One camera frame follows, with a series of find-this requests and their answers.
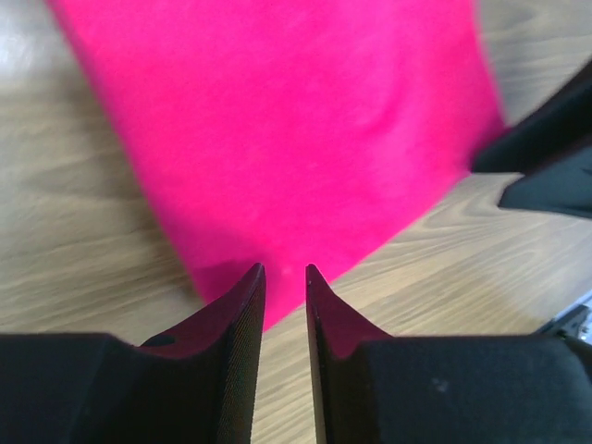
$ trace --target laminate floor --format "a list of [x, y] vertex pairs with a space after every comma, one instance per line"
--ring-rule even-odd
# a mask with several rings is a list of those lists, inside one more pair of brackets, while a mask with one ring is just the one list
[[[483, 0], [510, 121], [592, 54], [592, 3]], [[394, 334], [530, 332], [592, 288], [592, 222], [501, 211], [474, 176], [334, 286]], [[201, 303], [40, 0], [0, 0], [0, 331], [134, 343]], [[265, 335], [253, 442], [314, 442], [304, 312]]]

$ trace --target wood grain surface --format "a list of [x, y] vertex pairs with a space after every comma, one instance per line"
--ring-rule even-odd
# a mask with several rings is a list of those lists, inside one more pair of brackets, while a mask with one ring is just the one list
[[[509, 120], [592, 54], [592, 2], [484, 0]], [[592, 222], [501, 211], [471, 177], [334, 286], [393, 334], [530, 332], [592, 288]], [[133, 343], [199, 309], [40, 0], [0, 0], [0, 331]], [[253, 442], [315, 441], [304, 312], [265, 335]]]

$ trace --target pink towel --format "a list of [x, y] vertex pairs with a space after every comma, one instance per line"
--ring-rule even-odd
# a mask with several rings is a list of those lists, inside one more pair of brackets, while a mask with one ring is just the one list
[[51, 0], [165, 233], [265, 327], [421, 216], [498, 134], [470, 0]]

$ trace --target textured black surface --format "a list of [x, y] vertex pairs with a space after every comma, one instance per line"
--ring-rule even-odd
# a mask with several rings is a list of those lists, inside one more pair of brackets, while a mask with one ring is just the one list
[[308, 277], [318, 442], [592, 442], [588, 347], [543, 335], [385, 338], [315, 269]]
[[0, 336], [0, 443], [250, 442], [264, 308], [258, 265], [140, 348]]
[[499, 206], [592, 218], [592, 60], [479, 153], [474, 172], [522, 172]]

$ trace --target magenta fabric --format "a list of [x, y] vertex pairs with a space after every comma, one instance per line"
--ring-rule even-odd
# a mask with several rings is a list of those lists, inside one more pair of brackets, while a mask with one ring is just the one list
[[469, 0], [50, 0], [200, 294], [265, 328], [421, 216], [497, 135]]

